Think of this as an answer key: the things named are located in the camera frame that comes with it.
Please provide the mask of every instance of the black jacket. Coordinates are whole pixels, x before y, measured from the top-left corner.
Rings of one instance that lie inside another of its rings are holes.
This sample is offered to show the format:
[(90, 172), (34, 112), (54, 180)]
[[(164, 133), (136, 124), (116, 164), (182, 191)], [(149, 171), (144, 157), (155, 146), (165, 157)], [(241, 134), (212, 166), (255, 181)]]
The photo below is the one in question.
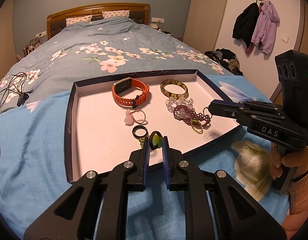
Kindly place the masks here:
[(236, 19), (233, 38), (243, 39), (246, 46), (249, 47), (259, 16), (257, 3), (250, 4)]

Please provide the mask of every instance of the wooden headboard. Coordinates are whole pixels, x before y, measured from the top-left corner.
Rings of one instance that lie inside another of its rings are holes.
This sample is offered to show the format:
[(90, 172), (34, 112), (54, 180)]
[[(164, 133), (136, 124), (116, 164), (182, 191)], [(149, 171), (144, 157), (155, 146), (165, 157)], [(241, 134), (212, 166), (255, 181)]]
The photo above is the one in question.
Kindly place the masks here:
[(147, 3), (102, 3), (76, 7), (47, 16), (47, 38), (50, 39), (66, 27), (67, 18), (93, 15), (92, 21), (103, 19), (102, 12), (130, 10), (130, 18), (139, 24), (149, 23), (150, 5)]

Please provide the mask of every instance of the purple jacket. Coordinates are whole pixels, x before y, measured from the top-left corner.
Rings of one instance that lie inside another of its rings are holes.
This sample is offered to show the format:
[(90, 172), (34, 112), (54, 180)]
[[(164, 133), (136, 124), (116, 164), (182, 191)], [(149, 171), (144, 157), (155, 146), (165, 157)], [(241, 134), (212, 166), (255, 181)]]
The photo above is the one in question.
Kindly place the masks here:
[(271, 1), (266, 1), (261, 8), (261, 13), (252, 37), (252, 43), (259, 46), (265, 54), (273, 51), (276, 39), (276, 23), (279, 21), (277, 11)]

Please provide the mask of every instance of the orange sleeve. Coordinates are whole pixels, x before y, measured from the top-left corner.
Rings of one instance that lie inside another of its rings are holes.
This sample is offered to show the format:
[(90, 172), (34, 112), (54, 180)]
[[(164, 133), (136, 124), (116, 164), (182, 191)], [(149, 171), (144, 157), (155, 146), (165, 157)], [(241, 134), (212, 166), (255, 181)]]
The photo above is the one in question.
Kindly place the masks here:
[(291, 182), (289, 185), (290, 208), (282, 227), (286, 231), (287, 239), (301, 228), (308, 218), (308, 174), (300, 181)]

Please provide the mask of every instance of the pillow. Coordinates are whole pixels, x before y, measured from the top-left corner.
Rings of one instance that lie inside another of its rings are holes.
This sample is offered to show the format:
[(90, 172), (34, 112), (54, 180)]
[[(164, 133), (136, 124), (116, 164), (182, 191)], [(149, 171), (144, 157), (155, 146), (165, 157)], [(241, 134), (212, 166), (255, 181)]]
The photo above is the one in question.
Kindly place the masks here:
[(77, 22), (90, 22), (93, 15), (86, 15), (83, 17), (76, 17), (76, 18), (67, 18), (66, 19), (66, 27)]
[(129, 15), (130, 15), (130, 11), (127, 11), (127, 10), (103, 12), (104, 19), (109, 18), (109, 17), (113, 17), (113, 16), (129, 17)]

